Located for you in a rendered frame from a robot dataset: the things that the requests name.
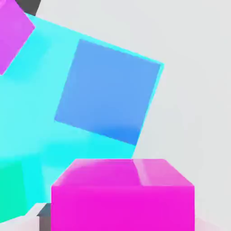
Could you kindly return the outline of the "large cyan box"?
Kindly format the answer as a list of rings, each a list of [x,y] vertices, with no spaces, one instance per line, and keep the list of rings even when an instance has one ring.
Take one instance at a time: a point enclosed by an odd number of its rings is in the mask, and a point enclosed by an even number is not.
[[[136,145],[55,120],[78,42],[85,40],[160,64],[148,110],[163,64],[27,16],[35,29],[0,75],[0,162],[21,162],[28,211],[36,203],[50,201],[51,185],[73,160],[128,159],[135,151]]]

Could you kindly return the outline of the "small magenta cube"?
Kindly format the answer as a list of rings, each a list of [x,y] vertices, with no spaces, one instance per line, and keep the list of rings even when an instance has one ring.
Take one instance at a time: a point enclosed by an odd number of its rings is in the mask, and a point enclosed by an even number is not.
[[[51,231],[195,231],[194,185],[164,159],[76,159],[51,187]]]

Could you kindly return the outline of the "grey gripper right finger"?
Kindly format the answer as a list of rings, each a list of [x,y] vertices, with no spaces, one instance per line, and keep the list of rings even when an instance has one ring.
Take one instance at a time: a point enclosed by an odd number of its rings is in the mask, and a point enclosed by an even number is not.
[[[223,231],[223,229],[211,222],[195,217],[195,231]]]

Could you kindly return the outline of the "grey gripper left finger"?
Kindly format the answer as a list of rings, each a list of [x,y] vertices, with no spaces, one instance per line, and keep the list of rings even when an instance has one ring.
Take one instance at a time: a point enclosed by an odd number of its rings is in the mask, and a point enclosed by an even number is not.
[[[51,231],[51,204],[34,204],[25,215],[0,223],[0,231]]]

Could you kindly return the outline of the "small violet cube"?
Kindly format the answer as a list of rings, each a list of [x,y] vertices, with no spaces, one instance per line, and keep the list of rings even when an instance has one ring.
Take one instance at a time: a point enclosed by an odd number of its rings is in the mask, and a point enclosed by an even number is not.
[[[0,0],[0,75],[10,66],[34,29],[15,0]]]

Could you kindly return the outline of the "small blue cube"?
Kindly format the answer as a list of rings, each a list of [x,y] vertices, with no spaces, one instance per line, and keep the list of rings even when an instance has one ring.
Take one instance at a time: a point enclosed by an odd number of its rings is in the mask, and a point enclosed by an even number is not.
[[[55,120],[136,145],[160,67],[80,40]]]

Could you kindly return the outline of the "small green cube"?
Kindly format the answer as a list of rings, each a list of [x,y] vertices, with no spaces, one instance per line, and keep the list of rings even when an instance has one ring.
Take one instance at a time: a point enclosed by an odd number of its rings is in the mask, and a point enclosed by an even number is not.
[[[22,216],[26,211],[21,162],[0,162],[0,223]]]

